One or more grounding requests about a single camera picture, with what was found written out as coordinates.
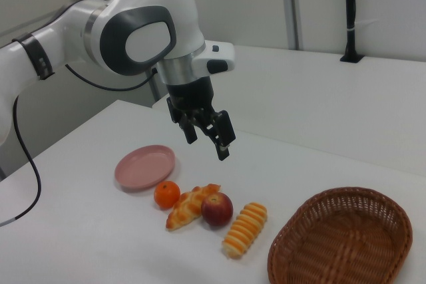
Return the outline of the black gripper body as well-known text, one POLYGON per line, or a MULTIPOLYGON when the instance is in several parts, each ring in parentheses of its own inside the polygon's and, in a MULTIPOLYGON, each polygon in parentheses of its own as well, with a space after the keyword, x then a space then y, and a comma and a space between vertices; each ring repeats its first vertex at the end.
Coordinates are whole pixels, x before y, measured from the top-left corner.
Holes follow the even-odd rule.
POLYGON ((208 76, 187 84, 166 85, 169 97, 167 105, 173 122, 179 122, 183 114, 204 111, 214 112, 212 99, 214 91, 208 76))

